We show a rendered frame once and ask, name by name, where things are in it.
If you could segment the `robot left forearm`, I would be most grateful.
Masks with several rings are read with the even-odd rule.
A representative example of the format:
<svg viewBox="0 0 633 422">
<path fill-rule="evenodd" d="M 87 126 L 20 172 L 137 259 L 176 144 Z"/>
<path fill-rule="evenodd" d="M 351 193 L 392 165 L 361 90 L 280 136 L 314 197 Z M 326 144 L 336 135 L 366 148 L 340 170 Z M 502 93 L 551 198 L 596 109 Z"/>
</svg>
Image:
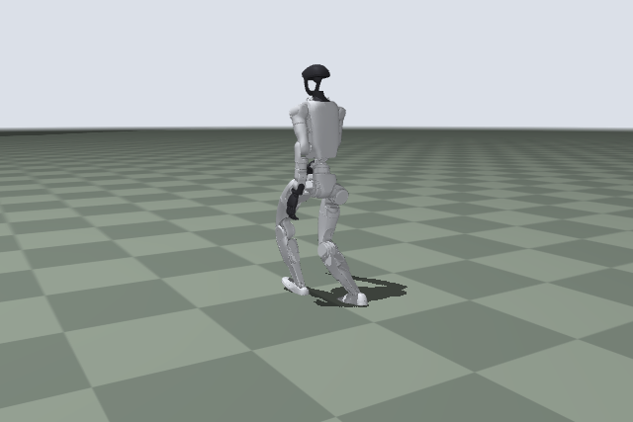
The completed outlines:
<svg viewBox="0 0 633 422">
<path fill-rule="evenodd" d="M 295 143 L 295 180 L 293 182 L 293 189 L 297 191 L 300 184 L 304 184 L 306 188 L 307 180 L 307 166 L 309 159 L 301 156 L 301 146 L 298 142 Z M 304 189 L 305 190 L 305 189 Z"/>
</svg>

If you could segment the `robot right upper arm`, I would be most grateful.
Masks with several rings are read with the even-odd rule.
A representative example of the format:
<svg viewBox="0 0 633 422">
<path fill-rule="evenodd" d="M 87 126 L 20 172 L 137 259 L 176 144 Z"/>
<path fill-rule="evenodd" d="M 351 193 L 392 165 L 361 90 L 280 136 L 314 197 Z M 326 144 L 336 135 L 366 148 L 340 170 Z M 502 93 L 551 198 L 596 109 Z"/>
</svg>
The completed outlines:
<svg viewBox="0 0 633 422">
<path fill-rule="evenodd" d="M 344 108 L 342 108 L 340 106 L 337 106 L 337 107 L 338 107 L 338 110 L 339 110 L 339 146 L 340 146 L 341 137 L 342 137 L 342 125 L 343 125 L 343 120 L 344 120 L 346 111 L 345 111 Z"/>
</svg>

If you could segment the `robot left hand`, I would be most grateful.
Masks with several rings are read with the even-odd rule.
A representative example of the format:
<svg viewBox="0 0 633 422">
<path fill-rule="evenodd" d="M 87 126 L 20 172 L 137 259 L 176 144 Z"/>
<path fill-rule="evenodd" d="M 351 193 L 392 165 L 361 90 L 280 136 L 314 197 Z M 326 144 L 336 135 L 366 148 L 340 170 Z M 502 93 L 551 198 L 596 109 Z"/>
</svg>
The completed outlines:
<svg viewBox="0 0 633 422">
<path fill-rule="evenodd" d="M 291 219 L 299 220 L 296 217 L 295 213 L 296 213 L 296 207 L 297 207 L 297 204 L 298 204 L 298 197 L 303 194 L 304 188 L 305 188 L 305 185 L 304 184 L 300 184 L 298 186 L 297 191 L 294 190 L 293 188 L 291 189 L 292 194 L 290 195 L 290 197 L 289 197 L 289 199 L 287 201 L 287 209 L 286 209 L 287 214 L 288 214 L 288 216 Z"/>
</svg>

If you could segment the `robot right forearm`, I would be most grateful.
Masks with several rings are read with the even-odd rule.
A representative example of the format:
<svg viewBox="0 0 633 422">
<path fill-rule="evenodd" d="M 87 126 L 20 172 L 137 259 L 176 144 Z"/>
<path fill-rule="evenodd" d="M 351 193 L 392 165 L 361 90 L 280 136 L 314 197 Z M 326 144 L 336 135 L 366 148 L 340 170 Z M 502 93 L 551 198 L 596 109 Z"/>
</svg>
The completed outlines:
<svg viewBox="0 0 633 422">
<path fill-rule="evenodd" d="M 324 159 L 325 159 L 325 161 L 327 161 L 327 160 L 328 160 L 328 158 L 324 158 Z M 316 159 L 315 159 L 315 162 L 318 162 L 318 158 L 316 158 Z M 311 165 L 311 168 L 313 169 L 313 168 L 314 168 L 314 166 L 313 166 L 313 165 Z"/>
</svg>

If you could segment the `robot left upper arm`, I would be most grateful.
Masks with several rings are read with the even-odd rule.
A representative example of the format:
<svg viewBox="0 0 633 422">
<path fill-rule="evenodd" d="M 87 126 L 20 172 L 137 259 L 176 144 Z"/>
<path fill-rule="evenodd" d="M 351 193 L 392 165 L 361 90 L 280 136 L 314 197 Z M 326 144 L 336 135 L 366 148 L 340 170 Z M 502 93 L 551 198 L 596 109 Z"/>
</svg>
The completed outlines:
<svg viewBox="0 0 633 422">
<path fill-rule="evenodd" d="M 309 114 L 308 103 L 302 103 L 293 107 L 290 112 L 290 118 L 293 122 L 294 133 L 297 142 L 301 146 L 301 155 L 308 155 L 312 151 L 312 145 L 308 139 L 307 116 Z"/>
</svg>

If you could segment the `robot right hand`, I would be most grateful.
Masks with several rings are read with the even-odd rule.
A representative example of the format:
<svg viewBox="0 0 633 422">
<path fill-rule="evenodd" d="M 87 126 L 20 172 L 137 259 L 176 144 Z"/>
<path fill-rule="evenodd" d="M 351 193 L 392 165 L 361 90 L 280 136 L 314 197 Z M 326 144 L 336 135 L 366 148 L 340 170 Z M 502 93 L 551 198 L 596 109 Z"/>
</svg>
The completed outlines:
<svg viewBox="0 0 633 422">
<path fill-rule="evenodd" d="M 313 160 L 312 162 L 315 162 L 315 161 Z M 308 164 L 308 166 L 307 166 L 307 175 L 308 175 L 308 174 L 313 174 L 313 169 L 311 168 L 311 163 L 312 163 L 312 162 L 310 162 L 310 163 Z M 307 181 L 307 180 L 306 180 L 306 181 Z"/>
</svg>

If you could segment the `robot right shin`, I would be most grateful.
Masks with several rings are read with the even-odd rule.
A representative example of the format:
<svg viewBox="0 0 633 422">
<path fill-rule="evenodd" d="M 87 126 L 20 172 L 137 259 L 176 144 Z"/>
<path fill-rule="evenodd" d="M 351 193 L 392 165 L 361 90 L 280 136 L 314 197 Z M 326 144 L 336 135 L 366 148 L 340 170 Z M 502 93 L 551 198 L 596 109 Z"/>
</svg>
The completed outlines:
<svg viewBox="0 0 633 422">
<path fill-rule="evenodd" d="M 338 250 L 335 243 L 334 245 L 336 247 L 336 254 L 330 254 L 326 260 L 321 258 L 323 264 L 350 294 L 357 295 L 356 291 L 361 293 L 350 274 L 349 266 L 344 256 Z"/>
</svg>

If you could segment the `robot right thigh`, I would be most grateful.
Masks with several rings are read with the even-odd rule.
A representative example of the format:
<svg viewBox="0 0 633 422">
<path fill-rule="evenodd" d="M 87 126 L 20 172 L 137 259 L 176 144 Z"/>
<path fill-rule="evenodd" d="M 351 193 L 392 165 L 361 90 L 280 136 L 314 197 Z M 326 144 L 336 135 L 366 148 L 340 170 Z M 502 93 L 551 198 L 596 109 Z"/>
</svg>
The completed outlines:
<svg viewBox="0 0 633 422">
<path fill-rule="evenodd" d="M 336 247 L 331 239 L 340 214 L 339 205 L 343 205 L 347 199 L 348 192 L 336 183 L 334 197 L 321 200 L 317 227 L 317 253 L 322 259 L 326 260 L 330 254 L 336 254 Z"/>
</svg>

